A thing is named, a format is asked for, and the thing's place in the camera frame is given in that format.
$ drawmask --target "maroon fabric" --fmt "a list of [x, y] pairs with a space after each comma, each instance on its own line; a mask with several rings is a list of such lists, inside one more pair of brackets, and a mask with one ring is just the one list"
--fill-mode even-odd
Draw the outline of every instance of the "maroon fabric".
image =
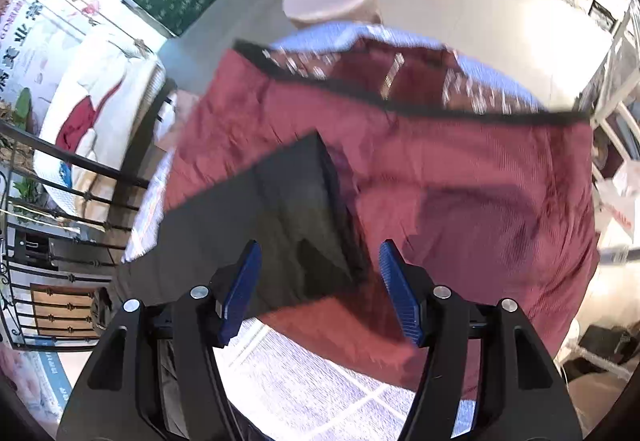
[[56, 147], [71, 152], [78, 150], [80, 140], [86, 134], [86, 131], [94, 126], [95, 120], [100, 116], [105, 103], [118, 91], [123, 80], [124, 78], [121, 78], [117, 84], [107, 91], [107, 94], [100, 100], [97, 109], [94, 109], [90, 96], [87, 95], [80, 100], [69, 113], [65, 123], [62, 124], [56, 137]]
[[440, 106], [447, 70], [450, 68], [462, 73], [455, 55], [447, 49], [395, 47], [386, 42], [360, 38], [348, 52], [341, 54], [330, 77], [379, 93], [398, 53], [402, 55], [403, 62], [394, 76], [389, 97], [398, 102]]
[[[597, 261], [587, 121], [385, 111], [252, 60], [223, 57], [181, 136], [165, 207], [317, 129], [374, 265], [353, 293], [263, 322], [321, 357], [416, 389], [425, 352], [402, 336], [378, 272], [378, 249], [391, 238], [408, 262], [466, 299], [516, 299], [556, 353]], [[478, 353], [469, 360], [465, 397]]]

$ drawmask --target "poster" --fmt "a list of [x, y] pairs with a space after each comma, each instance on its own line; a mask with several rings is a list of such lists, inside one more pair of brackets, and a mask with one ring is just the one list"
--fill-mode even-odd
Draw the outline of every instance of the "poster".
[[120, 0], [0, 0], [0, 98], [14, 104], [23, 88], [31, 90], [34, 134], [91, 30], [88, 16], [110, 25], [96, 10], [153, 51], [165, 41]]

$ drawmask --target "blue gripper pad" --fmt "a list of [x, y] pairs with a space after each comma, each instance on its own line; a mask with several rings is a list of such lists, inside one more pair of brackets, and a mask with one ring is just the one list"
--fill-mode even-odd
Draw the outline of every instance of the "blue gripper pad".
[[402, 272], [404, 260], [393, 241], [386, 240], [380, 245], [378, 261], [380, 274], [396, 309], [402, 332], [420, 346], [424, 339], [424, 333], [420, 328], [420, 305]]
[[238, 334], [244, 319], [244, 312], [252, 294], [254, 294], [262, 267], [260, 245], [255, 241], [247, 245], [239, 262], [241, 265], [238, 269], [238, 276], [222, 304], [221, 318], [224, 324], [218, 333], [218, 340], [222, 345], [227, 345], [229, 340]]

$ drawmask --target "wooden panel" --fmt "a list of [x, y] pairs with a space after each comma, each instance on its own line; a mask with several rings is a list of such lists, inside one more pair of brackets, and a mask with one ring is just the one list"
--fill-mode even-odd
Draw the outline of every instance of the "wooden panel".
[[[55, 337], [97, 337], [91, 329], [90, 320], [93, 292], [94, 288], [88, 287], [31, 284], [31, 300], [38, 334]], [[51, 321], [49, 316], [53, 316], [54, 320]], [[72, 328], [74, 331], [57, 331], [51, 330], [52, 328]]]

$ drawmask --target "metal screw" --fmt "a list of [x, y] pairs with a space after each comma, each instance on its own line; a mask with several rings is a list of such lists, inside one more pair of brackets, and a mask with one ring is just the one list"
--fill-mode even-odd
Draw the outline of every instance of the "metal screw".
[[516, 303], [515, 300], [512, 300], [510, 298], [505, 298], [502, 301], [502, 309], [504, 309], [505, 311], [508, 311], [509, 313], [513, 313], [517, 308], [518, 308], [518, 304]]
[[122, 306], [122, 308], [127, 313], [133, 313], [139, 307], [140, 307], [140, 300], [136, 300], [135, 298], [132, 298], [131, 300], [127, 300]]
[[189, 294], [191, 295], [191, 298], [204, 298], [209, 294], [209, 288], [207, 286], [196, 286], [191, 289]]
[[438, 298], [445, 299], [451, 296], [451, 290], [447, 286], [436, 286], [433, 288], [433, 294]]

